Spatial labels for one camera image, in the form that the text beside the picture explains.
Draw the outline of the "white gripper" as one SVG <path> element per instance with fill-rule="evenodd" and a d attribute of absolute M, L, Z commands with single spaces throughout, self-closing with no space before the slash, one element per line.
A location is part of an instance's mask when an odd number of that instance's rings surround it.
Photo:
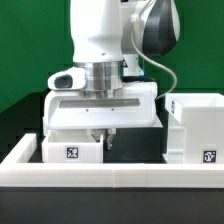
<path fill-rule="evenodd" d="M 84 96 L 87 75 L 82 68 L 70 68 L 48 79 L 51 91 L 44 103 L 48 130 L 88 129 L 91 142 L 103 142 L 108 129 L 107 148 L 112 147 L 115 128 L 152 127 L 156 120 L 155 82 L 126 82 L 111 98 L 88 99 Z"/>

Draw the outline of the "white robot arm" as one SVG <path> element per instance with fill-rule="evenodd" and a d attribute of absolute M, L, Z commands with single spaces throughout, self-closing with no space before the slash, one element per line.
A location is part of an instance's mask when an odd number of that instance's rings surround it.
<path fill-rule="evenodd" d="M 155 125 L 158 84 L 134 74 L 177 43 L 174 0 L 71 0 L 71 68 L 48 79 L 43 129 L 84 130 L 110 143 L 118 128 Z"/>

